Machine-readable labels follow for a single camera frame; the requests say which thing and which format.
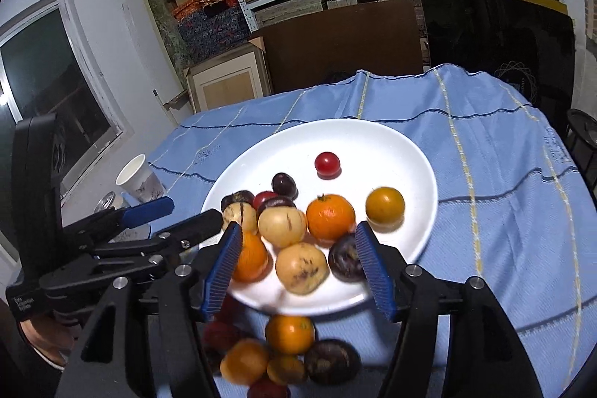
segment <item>window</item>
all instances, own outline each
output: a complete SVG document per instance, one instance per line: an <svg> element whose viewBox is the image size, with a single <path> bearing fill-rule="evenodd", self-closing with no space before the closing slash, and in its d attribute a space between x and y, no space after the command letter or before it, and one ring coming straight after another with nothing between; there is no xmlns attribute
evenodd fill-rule
<svg viewBox="0 0 597 398"><path fill-rule="evenodd" d="M122 132L103 102L100 73L90 68L94 63L74 15L72 0L44 0L0 28L0 239L4 235L13 245L10 179L16 123L59 114L67 171L62 196ZM14 249L2 246L14 258Z"/></svg>

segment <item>tablecloth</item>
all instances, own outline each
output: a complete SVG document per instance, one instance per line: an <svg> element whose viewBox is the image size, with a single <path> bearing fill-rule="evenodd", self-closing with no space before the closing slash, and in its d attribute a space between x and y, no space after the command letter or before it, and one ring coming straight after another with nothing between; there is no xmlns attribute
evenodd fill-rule
<svg viewBox="0 0 597 398"><path fill-rule="evenodd" d="M257 142L339 117L384 124L423 150L437 178L439 208L419 263L437 278L483 276L517 329L544 395L559 396L597 341L597 214L544 115L485 72L454 65L403 77L359 71L336 84L194 115L149 156L175 202L153 229L197 214L220 173ZM244 321L263 337L266 316L246 309ZM398 325L384 321L372 301L315 323L320 338L353 343L364 369L344 386L293 387L293 397L376 396ZM431 397L441 391L448 324L441 317ZM220 378L217 384L224 397L246 395L246 387Z"/></svg>

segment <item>paper cup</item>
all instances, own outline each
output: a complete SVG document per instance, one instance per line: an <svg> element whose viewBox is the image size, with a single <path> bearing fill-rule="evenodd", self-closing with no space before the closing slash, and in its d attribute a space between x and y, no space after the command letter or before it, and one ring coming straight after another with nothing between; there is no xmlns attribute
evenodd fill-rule
<svg viewBox="0 0 597 398"><path fill-rule="evenodd" d="M116 185L140 203L153 201L166 194L163 184L147 163L145 154L139 154L124 166L116 178Z"/></svg>

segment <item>framed picture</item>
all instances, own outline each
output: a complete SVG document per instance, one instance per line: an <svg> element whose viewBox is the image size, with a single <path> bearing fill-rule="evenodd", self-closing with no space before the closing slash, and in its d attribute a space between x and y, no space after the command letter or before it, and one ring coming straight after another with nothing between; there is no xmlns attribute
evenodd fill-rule
<svg viewBox="0 0 597 398"><path fill-rule="evenodd" d="M186 79L195 113L272 94L263 50L251 43L193 66Z"/></svg>

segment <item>white plate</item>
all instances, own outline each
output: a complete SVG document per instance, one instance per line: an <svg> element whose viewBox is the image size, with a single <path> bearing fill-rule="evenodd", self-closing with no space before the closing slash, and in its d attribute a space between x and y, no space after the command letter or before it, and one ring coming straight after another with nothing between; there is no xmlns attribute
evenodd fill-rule
<svg viewBox="0 0 597 398"><path fill-rule="evenodd" d="M317 176L315 158L331 151L340 158L341 174L330 181ZM392 233L377 233L381 243L398 248L414 262L425 247L438 207L435 175L423 152L407 137L378 123L330 119L291 127L262 140L241 154L218 178L202 211L220 210L220 201L241 189L253 194L271 191L274 174L286 172L298 187L297 208L306 211L318 195L340 194L356 211L356 221L366 219L365 200L380 186L398 189L404 196L404 222ZM216 243L221 234L202 246ZM273 258L272 246L265 242ZM229 293L249 307L267 313L315 316L344 310L370 297L366 283L344 283L332 274L313 293L287 292L273 269L262 281L232 281Z"/></svg>

